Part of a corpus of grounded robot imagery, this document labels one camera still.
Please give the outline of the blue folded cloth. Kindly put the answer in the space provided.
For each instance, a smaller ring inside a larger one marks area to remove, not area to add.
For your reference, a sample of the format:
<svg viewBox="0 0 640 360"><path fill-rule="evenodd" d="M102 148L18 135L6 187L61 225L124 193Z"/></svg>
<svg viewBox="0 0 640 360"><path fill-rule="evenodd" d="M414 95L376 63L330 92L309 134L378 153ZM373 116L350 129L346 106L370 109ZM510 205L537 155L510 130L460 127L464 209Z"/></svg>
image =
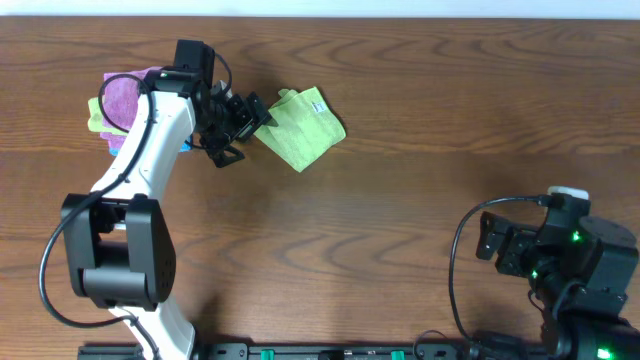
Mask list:
<svg viewBox="0 0 640 360"><path fill-rule="evenodd" d="M180 148L180 152L189 152L193 149L193 142L192 142L193 138L192 137L188 137L187 140L183 143L183 145ZM120 152L119 150L114 150L114 149L109 149L109 153L112 156L117 156Z"/></svg>

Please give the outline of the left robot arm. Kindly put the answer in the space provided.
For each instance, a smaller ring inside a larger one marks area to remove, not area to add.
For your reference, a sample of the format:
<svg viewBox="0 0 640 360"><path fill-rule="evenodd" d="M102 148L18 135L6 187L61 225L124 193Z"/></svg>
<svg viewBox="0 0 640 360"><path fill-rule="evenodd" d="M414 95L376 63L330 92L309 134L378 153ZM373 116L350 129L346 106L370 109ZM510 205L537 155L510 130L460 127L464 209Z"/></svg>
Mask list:
<svg viewBox="0 0 640 360"><path fill-rule="evenodd" d="M180 149L193 134L219 167L243 159L246 141L270 121L256 93L213 89L202 70L163 68L137 82L137 113L124 145L87 194L70 194L61 229L73 291L124 322L143 359L190 359L194 326L172 287L176 252L161 209Z"/></svg>

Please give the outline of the purple folded cloth top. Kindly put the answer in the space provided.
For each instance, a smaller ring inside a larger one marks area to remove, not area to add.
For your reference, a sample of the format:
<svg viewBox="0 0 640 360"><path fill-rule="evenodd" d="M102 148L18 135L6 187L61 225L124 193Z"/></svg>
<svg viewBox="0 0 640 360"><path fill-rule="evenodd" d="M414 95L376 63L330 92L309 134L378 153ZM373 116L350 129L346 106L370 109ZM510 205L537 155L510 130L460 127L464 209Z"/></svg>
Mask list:
<svg viewBox="0 0 640 360"><path fill-rule="evenodd" d="M106 128L117 126L116 134L121 134L121 129L128 131L136 118L139 83L131 78L118 78L110 82L103 95L102 102L104 113L111 122L103 120Z"/></svg>

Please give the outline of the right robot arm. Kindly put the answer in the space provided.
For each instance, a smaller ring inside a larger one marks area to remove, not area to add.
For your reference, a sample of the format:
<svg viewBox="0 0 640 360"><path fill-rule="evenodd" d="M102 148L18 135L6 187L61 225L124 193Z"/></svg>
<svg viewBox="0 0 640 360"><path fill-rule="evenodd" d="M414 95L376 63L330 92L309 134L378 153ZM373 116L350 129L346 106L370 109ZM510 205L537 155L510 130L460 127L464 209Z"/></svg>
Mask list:
<svg viewBox="0 0 640 360"><path fill-rule="evenodd" d="M554 359L636 359L639 331L620 315L636 267L636 237L591 215L586 192L563 187L536 198L539 226L490 212L480 219L476 256L524 278L543 303L541 340Z"/></svg>

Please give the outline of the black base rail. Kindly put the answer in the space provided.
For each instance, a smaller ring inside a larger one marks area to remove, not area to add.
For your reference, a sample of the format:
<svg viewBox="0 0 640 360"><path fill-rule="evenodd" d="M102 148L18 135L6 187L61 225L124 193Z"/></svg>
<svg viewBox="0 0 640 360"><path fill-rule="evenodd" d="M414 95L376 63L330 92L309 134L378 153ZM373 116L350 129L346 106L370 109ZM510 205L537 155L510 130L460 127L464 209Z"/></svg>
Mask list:
<svg viewBox="0 0 640 360"><path fill-rule="evenodd" d="M462 359L552 359L540 347L510 350L504 357L477 354L470 357L462 345L427 342L411 346L258 346L245 343L207 344L196 348L197 360L462 360ZM78 348L78 360L144 359L139 345L86 345Z"/></svg>

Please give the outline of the purple folded cloth lower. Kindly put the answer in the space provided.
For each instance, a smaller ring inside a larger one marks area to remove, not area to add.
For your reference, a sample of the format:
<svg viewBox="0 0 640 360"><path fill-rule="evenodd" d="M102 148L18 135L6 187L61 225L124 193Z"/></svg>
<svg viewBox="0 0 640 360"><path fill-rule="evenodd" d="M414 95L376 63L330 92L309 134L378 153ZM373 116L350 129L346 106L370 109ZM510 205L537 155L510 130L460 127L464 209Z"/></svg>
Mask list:
<svg viewBox="0 0 640 360"><path fill-rule="evenodd" d="M126 140L126 135L117 135L109 132L101 132L100 137L107 141L109 149L114 150L119 150Z"/></svg>

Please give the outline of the purple folded cloth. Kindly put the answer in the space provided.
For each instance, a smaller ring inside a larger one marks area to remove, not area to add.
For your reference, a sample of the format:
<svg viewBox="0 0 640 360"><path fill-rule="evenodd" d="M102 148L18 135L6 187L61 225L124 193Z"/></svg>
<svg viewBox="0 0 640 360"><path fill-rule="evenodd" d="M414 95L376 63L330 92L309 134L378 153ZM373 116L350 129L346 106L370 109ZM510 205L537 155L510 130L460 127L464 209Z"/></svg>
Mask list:
<svg viewBox="0 0 640 360"><path fill-rule="evenodd" d="M109 132L101 132L100 137L107 141L109 149L114 150L119 150L126 140L126 135L117 135Z"/></svg>
<svg viewBox="0 0 640 360"><path fill-rule="evenodd" d="M131 78L118 78L110 82L103 95L102 102L104 113L111 122L103 120L106 128L117 126L116 134L121 134L121 129L128 131L136 118L139 83Z"/></svg>

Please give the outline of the yellow-green folded cloth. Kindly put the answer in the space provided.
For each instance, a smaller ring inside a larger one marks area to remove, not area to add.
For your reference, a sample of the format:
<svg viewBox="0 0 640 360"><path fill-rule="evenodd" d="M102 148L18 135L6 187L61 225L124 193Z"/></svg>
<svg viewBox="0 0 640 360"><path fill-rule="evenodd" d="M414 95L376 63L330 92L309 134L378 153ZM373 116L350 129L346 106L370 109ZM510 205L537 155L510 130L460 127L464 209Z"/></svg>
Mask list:
<svg viewBox="0 0 640 360"><path fill-rule="evenodd" d="M90 117L87 121L88 129L96 133L109 133L112 135L124 136L125 132L104 124L104 118L99 108L98 98L94 97L88 100L88 108Z"/></svg>

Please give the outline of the light green cloth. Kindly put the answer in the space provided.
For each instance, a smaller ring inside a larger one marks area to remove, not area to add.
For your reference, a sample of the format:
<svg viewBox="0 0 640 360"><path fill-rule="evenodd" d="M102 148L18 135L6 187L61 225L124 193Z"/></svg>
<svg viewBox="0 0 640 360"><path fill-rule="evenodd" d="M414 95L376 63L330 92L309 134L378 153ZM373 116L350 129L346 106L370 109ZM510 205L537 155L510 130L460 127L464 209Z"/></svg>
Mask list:
<svg viewBox="0 0 640 360"><path fill-rule="evenodd" d="M254 135L295 171L302 172L346 138L341 121L317 87L281 89L268 112L272 119Z"/></svg>

